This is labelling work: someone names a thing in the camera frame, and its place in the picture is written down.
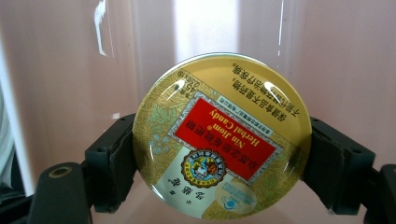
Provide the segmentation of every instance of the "logo emblem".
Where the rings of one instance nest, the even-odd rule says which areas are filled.
[[[227,210],[242,208],[241,203],[238,200],[236,200],[233,196],[230,197],[223,196],[221,200],[223,201],[224,208]]]
[[[226,175],[224,159],[210,149],[191,151],[184,157],[181,168],[184,179],[200,189],[216,186]]]

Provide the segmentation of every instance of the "pink wall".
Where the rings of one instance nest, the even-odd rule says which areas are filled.
[[[312,116],[374,151],[375,168],[396,162],[396,2],[232,1],[219,12],[237,18],[238,24],[203,24],[200,15],[191,20],[200,32],[190,35],[209,43],[201,48],[176,42],[177,34],[186,34],[177,18],[192,14],[177,13],[183,5],[177,1],[166,3],[107,1],[101,24],[106,57],[98,52],[93,22],[98,1],[0,3],[0,44],[8,70],[1,81],[10,87],[8,103],[15,108],[11,125],[21,136],[17,146],[28,192],[34,192],[45,168],[81,162],[84,150],[118,114],[134,113],[152,83],[185,59],[180,55],[212,51],[243,53],[273,66],[296,87]],[[233,34],[230,42],[235,44],[210,43],[211,38],[198,36],[204,32],[215,39]],[[268,210],[227,223],[358,224],[364,210],[356,217],[330,215],[299,182]],[[166,206],[139,175],[116,214],[94,214],[94,223],[132,222],[216,223]]]

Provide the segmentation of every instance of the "mounting hole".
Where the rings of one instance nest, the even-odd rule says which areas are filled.
[[[51,178],[60,178],[63,176],[66,176],[72,172],[72,168],[69,166],[62,166],[59,168],[56,168],[55,170],[51,171],[49,173],[49,177]]]
[[[105,147],[99,147],[96,149],[97,152],[106,152],[106,148]]]
[[[352,152],[354,152],[356,154],[361,154],[361,150],[358,148],[352,148]]]

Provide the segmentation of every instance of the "herbal candy tin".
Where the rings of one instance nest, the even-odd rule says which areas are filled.
[[[212,53],[166,72],[136,114],[134,154],[147,185],[180,212],[246,217],[300,178],[311,123],[296,90],[246,56]]]

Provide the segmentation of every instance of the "red label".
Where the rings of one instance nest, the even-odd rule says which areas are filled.
[[[275,151],[257,134],[200,98],[175,132],[195,148],[210,148],[228,169],[249,180]]]

